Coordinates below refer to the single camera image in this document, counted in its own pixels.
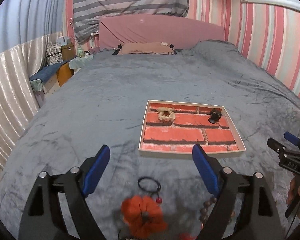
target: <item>orange scrunchie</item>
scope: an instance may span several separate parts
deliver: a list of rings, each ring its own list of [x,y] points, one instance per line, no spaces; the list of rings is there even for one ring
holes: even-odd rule
[[[162,210],[149,196],[134,196],[125,199],[121,204],[124,222],[129,225],[134,237],[146,239],[150,234],[161,232],[167,228],[163,220]],[[143,223],[141,213],[148,212],[150,220]]]

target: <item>beige scrunchie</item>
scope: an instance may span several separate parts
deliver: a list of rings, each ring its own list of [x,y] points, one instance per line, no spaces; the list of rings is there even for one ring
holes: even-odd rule
[[[173,122],[176,118],[176,115],[174,114],[174,108],[167,108],[167,107],[159,107],[157,109],[157,111],[159,112],[159,120],[160,121],[163,121],[163,122],[168,122],[168,121],[171,121]]]

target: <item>bead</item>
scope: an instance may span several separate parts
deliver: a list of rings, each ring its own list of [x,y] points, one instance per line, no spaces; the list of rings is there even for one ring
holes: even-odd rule
[[[218,199],[217,199],[216,197],[211,197],[211,198],[210,198],[210,201],[211,201],[212,203],[217,202],[217,200],[218,200]]]
[[[200,209],[200,215],[202,215],[202,216],[206,215],[208,212],[209,212],[208,208],[202,208],[202,209]]]
[[[199,220],[202,223],[205,223],[208,220],[209,216],[208,215],[204,215],[204,216],[200,216]]]
[[[210,200],[207,200],[204,204],[203,204],[203,206],[204,207],[209,207],[209,206],[211,206],[211,201]]]
[[[162,203],[162,198],[157,197],[157,198],[155,199],[155,202],[156,202],[157,204],[161,204],[161,203]]]

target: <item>white picture frame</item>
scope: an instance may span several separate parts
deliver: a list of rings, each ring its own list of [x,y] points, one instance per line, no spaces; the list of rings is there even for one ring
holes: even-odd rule
[[[293,9],[295,11],[300,12],[300,3],[296,3],[289,0],[241,0],[242,3],[263,3],[263,4],[270,4],[270,5],[277,5],[286,7],[289,9]]]

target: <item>curtain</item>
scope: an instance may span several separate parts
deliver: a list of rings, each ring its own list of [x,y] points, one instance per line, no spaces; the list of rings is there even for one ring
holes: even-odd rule
[[[62,35],[64,0],[4,0],[0,6],[0,167],[39,107],[29,77]]]

